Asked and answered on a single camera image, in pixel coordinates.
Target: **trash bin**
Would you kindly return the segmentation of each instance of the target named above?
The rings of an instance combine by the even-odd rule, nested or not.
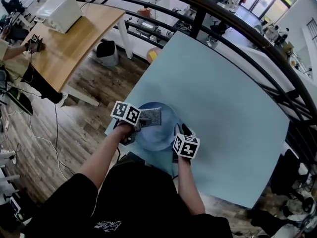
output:
[[[104,41],[97,46],[97,61],[105,67],[116,66],[119,63],[117,48],[114,41]]]

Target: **light blue table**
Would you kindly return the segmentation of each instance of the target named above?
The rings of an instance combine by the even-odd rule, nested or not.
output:
[[[252,208],[285,140],[288,118],[248,76],[215,51],[177,32],[126,99],[170,105],[201,140],[192,170],[198,190]],[[106,130],[112,131],[114,121]],[[127,150],[177,174],[169,151]]]

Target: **printer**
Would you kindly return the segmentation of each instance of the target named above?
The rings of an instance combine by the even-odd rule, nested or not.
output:
[[[34,21],[64,34],[82,14],[76,0],[47,0],[36,12]]]

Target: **black t-shirt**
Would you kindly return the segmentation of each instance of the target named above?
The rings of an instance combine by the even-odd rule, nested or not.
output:
[[[134,163],[112,168],[99,195],[85,175],[74,175],[43,204],[23,233],[26,238],[182,233],[232,237],[227,219],[192,216],[168,174]]]

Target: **sleeve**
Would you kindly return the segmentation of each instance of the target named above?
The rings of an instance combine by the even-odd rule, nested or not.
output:
[[[196,237],[213,234],[213,237],[232,238],[232,232],[226,218],[214,217],[209,214],[194,215],[190,217],[188,227],[190,233]]]
[[[97,187],[90,179],[75,174],[39,208],[23,233],[26,237],[59,237],[71,227],[84,227],[94,211],[97,195]]]
[[[8,42],[4,40],[0,40],[0,61],[3,61],[4,54],[6,50],[8,49]]]

